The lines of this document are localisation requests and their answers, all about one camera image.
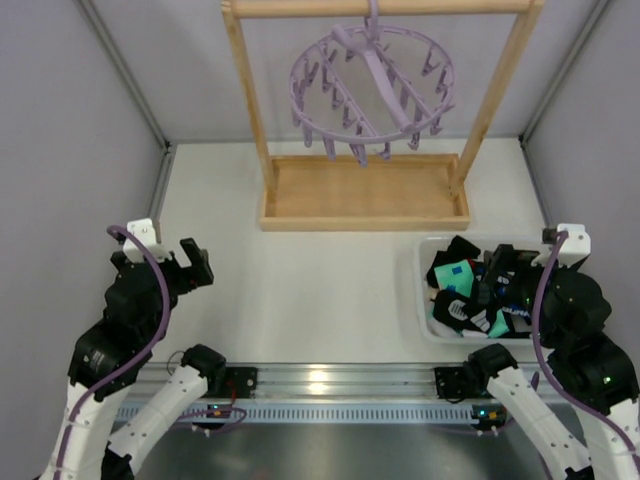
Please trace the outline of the mint green white sock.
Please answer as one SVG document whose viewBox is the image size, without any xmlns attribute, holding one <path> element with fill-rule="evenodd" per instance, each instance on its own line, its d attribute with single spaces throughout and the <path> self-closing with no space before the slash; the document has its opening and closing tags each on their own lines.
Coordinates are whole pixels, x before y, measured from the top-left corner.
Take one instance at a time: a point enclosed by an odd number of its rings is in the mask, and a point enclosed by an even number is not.
<svg viewBox="0 0 640 480">
<path fill-rule="evenodd" d="M 434 268 L 437 287 L 470 297 L 475 275 L 468 260 L 449 263 Z"/>
</svg>

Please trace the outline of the black sock blue accents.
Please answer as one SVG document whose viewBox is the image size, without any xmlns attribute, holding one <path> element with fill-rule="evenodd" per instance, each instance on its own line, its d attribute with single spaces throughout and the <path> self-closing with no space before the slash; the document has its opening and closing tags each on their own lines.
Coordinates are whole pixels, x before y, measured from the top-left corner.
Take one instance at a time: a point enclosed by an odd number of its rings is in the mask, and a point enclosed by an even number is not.
<svg viewBox="0 0 640 480">
<path fill-rule="evenodd" d="M 427 284 L 432 288 L 438 288 L 434 275 L 434 268 L 449 264 L 455 263 L 462 260 L 468 260 L 472 265 L 473 272 L 476 270 L 476 260 L 479 257 L 481 250 L 470 241 L 465 238 L 456 235 L 450 241 L 448 247 L 445 250 L 438 250 L 435 254 L 435 257 L 431 263 L 431 266 L 427 270 L 424 279 Z"/>
</svg>

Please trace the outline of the black sock grey patch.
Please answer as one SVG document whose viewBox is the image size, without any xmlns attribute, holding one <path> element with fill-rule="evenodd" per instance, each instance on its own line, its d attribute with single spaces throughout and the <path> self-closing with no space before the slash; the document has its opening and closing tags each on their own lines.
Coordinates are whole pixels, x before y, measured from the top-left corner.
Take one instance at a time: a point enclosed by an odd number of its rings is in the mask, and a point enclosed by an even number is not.
<svg viewBox="0 0 640 480">
<path fill-rule="evenodd" d="M 488 335 L 496 323 L 495 312 L 453 290 L 440 290 L 433 303 L 433 318 L 457 332 L 467 330 Z"/>
</svg>

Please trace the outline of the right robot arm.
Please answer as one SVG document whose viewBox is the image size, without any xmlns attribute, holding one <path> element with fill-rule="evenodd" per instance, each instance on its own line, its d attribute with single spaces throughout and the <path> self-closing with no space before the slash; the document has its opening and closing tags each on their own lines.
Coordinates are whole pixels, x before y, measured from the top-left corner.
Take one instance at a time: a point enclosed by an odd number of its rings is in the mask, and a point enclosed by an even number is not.
<svg viewBox="0 0 640 480">
<path fill-rule="evenodd" d="M 561 264 L 558 246 L 544 266 L 531 251 L 502 244 L 485 256 L 481 292 L 506 274 L 506 292 L 531 315 L 540 369 L 576 412 L 576 439 L 500 344 L 469 355 L 463 370 L 475 393 L 498 400 L 524 431 L 553 479 L 639 476 L 639 384 L 633 363 L 604 332 L 612 313 L 598 283 Z"/>
</svg>

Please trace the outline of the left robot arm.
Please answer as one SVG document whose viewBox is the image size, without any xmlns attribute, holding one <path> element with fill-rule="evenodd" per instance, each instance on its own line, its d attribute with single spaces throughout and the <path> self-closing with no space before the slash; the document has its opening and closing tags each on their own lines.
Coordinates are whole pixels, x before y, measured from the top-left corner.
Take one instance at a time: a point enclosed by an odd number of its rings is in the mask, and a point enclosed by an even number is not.
<svg viewBox="0 0 640 480">
<path fill-rule="evenodd" d="M 164 339 L 179 297 L 214 282 L 207 251 L 192 238 L 180 245 L 190 261 L 187 266 L 172 252 L 154 264 L 132 260 L 124 252 L 112 254 L 117 274 L 105 292 L 101 319 L 76 341 L 63 421 L 42 478 L 134 478 L 184 410 L 221 388 L 225 357 L 196 344 L 143 409 L 119 430 L 113 428 L 153 347 Z"/>
</svg>

